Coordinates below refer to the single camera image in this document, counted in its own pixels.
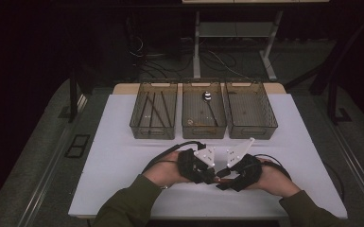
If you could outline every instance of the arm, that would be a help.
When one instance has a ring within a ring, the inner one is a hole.
[[[311,198],[282,172],[271,166],[263,166],[259,181],[248,189],[263,189],[281,196],[280,204],[287,211],[291,226],[339,227],[345,222],[328,211],[319,208]]]
[[[188,182],[172,163],[178,160],[178,155],[178,152],[170,153],[164,157],[170,162],[156,164],[138,175],[130,187],[117,191],[99,210],[94,226],[145,226],[161,187]]]

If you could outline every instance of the hand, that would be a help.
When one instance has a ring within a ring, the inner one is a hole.
[[[266,159],[259,159],[261,162],[271,162]],[[301,191],[285,174],[271,166],[262,166],[262,174],[257,183],[247,189],[262,189],[275,196],[287,198]]]
[[[143,175],[160,187],[190,182],[179,173],[177,164],[179,153],[179,151],[169,153],[160,162],[145,171]]]

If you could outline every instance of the transparent plastic bin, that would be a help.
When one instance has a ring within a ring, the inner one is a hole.
[[[226,79],[224,99],[230,138],[268,140],[278,128],[264,84],[258,79]]]
[[[175,138],[177,94],[177,79],[146,79],[140,83],[130,120],[134,138]]]
[[[210,100],[204,98],[206,92],[210,94]],[[182,137],[184,139],[222,139],[226,126],[220,79],[184,79],[182,81]]]

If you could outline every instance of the green jacket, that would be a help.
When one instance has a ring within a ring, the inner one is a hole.
[[[95,218],[95,227],[145,226],[151,208],[162,189],[143,175],[132,185],[116,192],[101,207]],[[301,191],[288,199],[280,200],[290,217],[291,226],[345,226],[345,222],[319,208]]]

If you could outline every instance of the white tabletop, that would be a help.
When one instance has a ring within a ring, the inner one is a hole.
[[[70,216],[93,218],[102,204],[117,190],[128,187],[153,157],[185,141],[181,125],[182,95],[178,96],[174,140],[133,138],[129,123],[135,98],[136,95],[109,97],[69,210]],[[291,95],[269,95],[269,101],[279,127],[270,140],[255,140],[250,154],[275,157],[318,206],[339,218],[347,218],[347,211]],[[222,140],[200,141],[216,148],[216,171],[226,166],[226,149],[242,142],[230,139],[227,132]],[[260,190],[221,191],[214,184],[180,183],[164,190],[152,208],[152,218],[286,218],[279,199]]]

